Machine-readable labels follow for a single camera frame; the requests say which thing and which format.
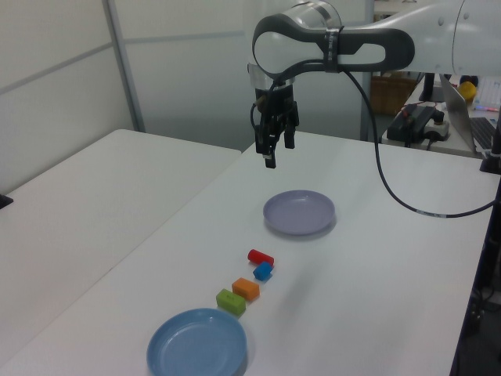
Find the yellow object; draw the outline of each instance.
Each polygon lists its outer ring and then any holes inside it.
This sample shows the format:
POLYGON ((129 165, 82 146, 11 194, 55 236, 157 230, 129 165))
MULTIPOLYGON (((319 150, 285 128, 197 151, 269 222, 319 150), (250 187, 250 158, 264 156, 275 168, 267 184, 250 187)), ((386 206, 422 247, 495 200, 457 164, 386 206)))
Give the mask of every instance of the yellow object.
POLYGON ((477 88, 469 81, 465 81, 459 85, 457 91, 465 100, 473 100, 475 94, 477 94, 477 88))

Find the light blue plate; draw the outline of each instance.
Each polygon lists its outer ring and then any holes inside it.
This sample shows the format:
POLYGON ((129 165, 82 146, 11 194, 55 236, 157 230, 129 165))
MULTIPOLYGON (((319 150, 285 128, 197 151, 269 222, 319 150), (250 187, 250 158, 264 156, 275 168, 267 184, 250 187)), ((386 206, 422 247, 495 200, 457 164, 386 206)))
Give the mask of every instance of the light blue plate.
POLYGON ((146 355, 155 376, 233 375, 247 358, 240 323, 218 309, 193 309, 166 321, 153 335, 146 355))

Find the cable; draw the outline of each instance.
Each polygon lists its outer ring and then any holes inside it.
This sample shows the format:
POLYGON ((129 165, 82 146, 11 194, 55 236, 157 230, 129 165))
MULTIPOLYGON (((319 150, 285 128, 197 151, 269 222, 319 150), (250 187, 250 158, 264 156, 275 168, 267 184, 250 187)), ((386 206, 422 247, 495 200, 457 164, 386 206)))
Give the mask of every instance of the cable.
POLYGON ((430 138, 430 142, 428 143, 428 146, 426 146, 426 151, 430 151, 431 144, 434 143, 434 142, 435 142, 434 138, 433 137, 430 138))
POLYGON ((252 124, 252 128, 256 130, 256 124, 254 123, 254 108, 256 108, 256 103, 252 103, 252 107, 250 108, 250 123, 252 124))
POLYGON ((427 215, 427 216, 430 216, 430 217, 436 217, 436 218, 461 218, 461 217, 466 217, 468 215, 477 214, 479 212, 487 210, 490 207, 494 206, 494 204, 498 204, 499 203, 498 201, 494 200, 494 201, 491 201, 488 204, 486 204, 486 205, 484 205, 484 206, 482 206, 480 208, 476 208, 476 209, 470 210, 470 211, 465 211, 463 213, 458 213, 458 214, 438 214, 438 213, 430 213, 428 211, 423 211, 423 210, 420 210, 420 209, 413 208, 409 204, 406 204, 404 201, 400 200, 400 198, 398 198, 398 196, 393 193, 393 191, 391 190, 390 186, 388 185, 388 183, 386 181, 386 178, 384 177, 383 169, 381 167, 380 155, 379 155, 379 145, 378 145, 378 142, 377 142, 376 118, 374 116, 373 108, 370 105, 369 98, 367 98, 367 95, 363 91, 362 86, 360 86, 359 82, 357 80, 355 80, 355 78, 353 77, 353 75, 350 72, 348 72, 347 70, 342 70, 342 71, 348 76, 348 78, 350 78, 350 80, 353 82, 353 84, 355 84, 355 86, 357 87, 357 89, 360 91, 360 94, 362 95, 362 98, 363 98, 364 102, 366 103, 367 110, 369 111, 369 115, 370 115, 370 120, 372 121, 372 125, 373 125, 374 150, 376 151, 377 171, 379 172, 379 176, 381 177, 381 181, 383 182, 384 187, 386 188, 386 190, 388 191, 388 193, 390 194, 390 196, 392 196, 395 199, 395 201, 397 201, 404 208, 409 209, 411 212, 415 212, 415 213, 421 214, 421 215, 427 215))

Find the white wall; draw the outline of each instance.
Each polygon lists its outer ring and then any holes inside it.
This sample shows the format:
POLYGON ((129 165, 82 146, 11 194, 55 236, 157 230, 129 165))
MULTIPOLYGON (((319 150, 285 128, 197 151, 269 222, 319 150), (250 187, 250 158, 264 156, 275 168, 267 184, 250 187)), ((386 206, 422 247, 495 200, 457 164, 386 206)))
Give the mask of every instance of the white wall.
MULTIPOLYGON (((247 149, 254 141, 249 112, 255 98, 243 0, 110 1, 146 131, 247 149)), ((337 10, 344 24, 365 24, 373 2, 339 1, 337 10)), ((362 99, 346 77, 299 77, 294 95, 298 130, 360 138, 362 99)))
POLYGON ((101 0, 0 0, 0 192, 132 128, 101 0))

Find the black device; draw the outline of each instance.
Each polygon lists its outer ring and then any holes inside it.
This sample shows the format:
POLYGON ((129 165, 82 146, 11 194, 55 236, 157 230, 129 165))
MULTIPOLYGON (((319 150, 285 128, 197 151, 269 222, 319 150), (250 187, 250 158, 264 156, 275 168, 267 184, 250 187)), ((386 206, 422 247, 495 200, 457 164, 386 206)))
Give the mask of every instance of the black device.
POLYGON ((429 106, 408 104, 396 116, 387 131, 388 139, 405 143, 420 143, 424 139, 424 126, 434 116, 435 109, 429 106))
MULTIPOLYGON (((446 74, 445 77, 449 80, 451 78, 450 74, 446 74)), ((442 88, 434 87, 435 73, 426 73, 424 75, 424 86, 423 92, 420 95, 420 101, 422 102, 445 102, 444 93, 442 88)))

